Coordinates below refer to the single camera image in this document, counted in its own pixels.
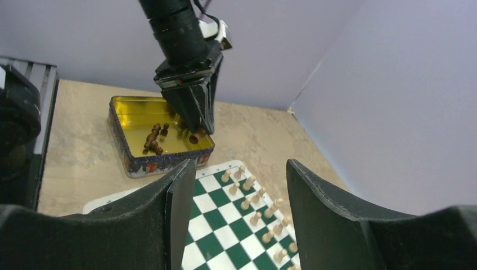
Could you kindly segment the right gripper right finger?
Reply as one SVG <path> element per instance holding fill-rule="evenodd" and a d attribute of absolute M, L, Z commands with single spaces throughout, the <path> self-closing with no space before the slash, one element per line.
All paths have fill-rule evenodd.
<path fill-rule="evenodd" d="M 302 269 L 475 269 L 476 206 L 390 210 L 286 163 Z"/>

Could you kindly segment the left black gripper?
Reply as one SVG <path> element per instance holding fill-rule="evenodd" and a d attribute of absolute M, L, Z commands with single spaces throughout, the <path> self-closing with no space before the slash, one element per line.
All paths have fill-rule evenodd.
<path fill-rule="evenodd" d="M 221 51 L 211 51 L 205 59 L 191 65 L 172 67 L 164 61 L 155 70 L 154 81 L 161 88 L 162 97 L 192 133 L 215 131 L 214 100 L 222 61 Z"/>

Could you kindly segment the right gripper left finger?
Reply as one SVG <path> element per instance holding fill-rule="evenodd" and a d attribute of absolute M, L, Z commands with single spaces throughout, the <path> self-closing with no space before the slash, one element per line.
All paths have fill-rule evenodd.
<path fill-rule="evenodd" d="M 166 175 L 88 214 L 1 206 L 2 269 L 180 269 L 196 167 Z"/>

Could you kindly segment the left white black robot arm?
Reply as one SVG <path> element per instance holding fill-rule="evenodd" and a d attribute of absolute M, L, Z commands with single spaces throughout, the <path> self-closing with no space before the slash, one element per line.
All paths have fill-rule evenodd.
<path fill-rule="evenodd" d="M 140 1 L 165 60 L 155 70 L 161 95 L 192 132 L 213 134 L 214 100 L 223 61 L 216 36 L 204 37 L 198 1 Z"/>

